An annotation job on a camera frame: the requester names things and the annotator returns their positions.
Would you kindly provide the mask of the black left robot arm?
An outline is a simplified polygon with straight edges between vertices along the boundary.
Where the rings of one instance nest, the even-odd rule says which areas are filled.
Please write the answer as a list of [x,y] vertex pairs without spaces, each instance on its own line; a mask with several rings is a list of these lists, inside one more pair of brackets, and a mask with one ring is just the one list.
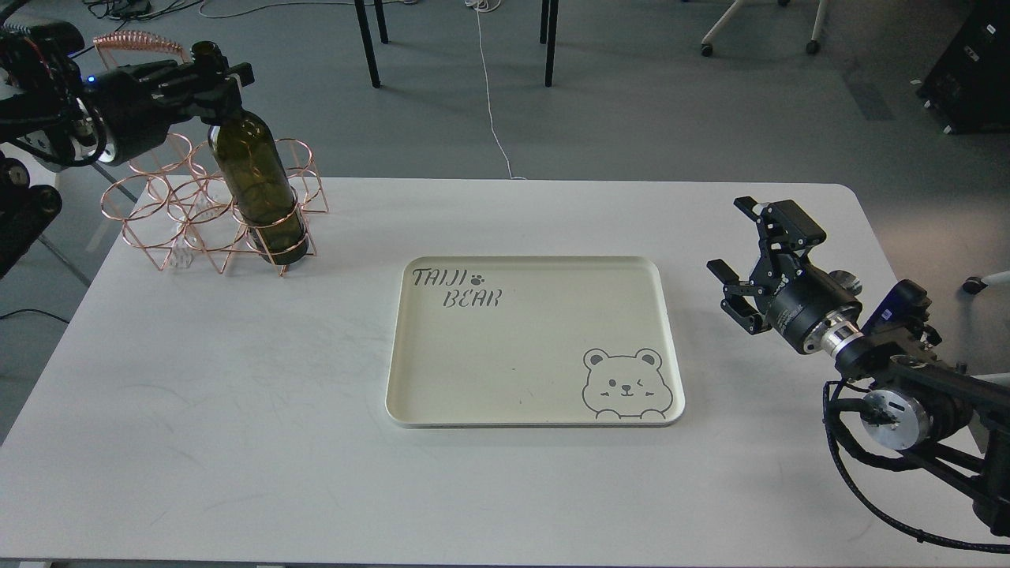
[[13,92],[2,100],[2,140],[57,170],[118,166],[155,150],[170,129],[193,118],[220,125],[241,108],[255,79],[212,42],[189,60],[158,60],[84,75],[73,55],[84,48],[75,25],[2,11],[2,69]]

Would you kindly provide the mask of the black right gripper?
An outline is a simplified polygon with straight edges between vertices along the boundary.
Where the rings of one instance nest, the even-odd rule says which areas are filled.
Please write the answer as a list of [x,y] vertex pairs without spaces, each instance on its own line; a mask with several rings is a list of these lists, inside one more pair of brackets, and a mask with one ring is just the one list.
[[[792,199],[758,204],[742,196],[735,207],[758,227],[760,256],[747,281],[722,259],[706,264],[722,286],[720,306],[748,334],[778,332],[797,353],[819,351],[825,332],[862,312],[855,295],[809,267],[809,252],[826,241],[825,230]],[[748,297],[758,298],[762,311]]]

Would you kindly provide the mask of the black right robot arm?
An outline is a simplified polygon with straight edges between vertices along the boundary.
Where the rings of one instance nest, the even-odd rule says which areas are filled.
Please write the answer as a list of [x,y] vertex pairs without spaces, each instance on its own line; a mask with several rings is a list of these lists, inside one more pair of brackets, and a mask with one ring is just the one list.
[[822,423],[831,460],[874,517],[939,547],[1008,553],[1007,545],[971,543],[895,520],[872,504],[840,452],[890,472],[922,470],[969,497],[975,517],[993,536],[1008,535],[1008,388],[963,373],[935,355],[930,298],[899,281],[858,324],[861,283],[841,270],[825,272],[809,258],[826,233],[795,201],[759,204],[735,199],[758,229],[758,262],[743,279],[712,260],[721,308],[748,334],[776,332],[801,355],[824,352],[838,378],[824,384]]

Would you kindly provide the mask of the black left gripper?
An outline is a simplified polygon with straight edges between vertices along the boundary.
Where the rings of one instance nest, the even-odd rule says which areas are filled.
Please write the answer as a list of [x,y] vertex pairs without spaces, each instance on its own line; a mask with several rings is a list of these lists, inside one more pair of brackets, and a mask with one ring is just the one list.
[[241,113],[241,88],[255,80],[248,62],[223,69],[183,62],[174,67],[118,67],[87,76],[84,98],[105,144],[99,162],[116,166],[154,150],[186,115],[224,125]]

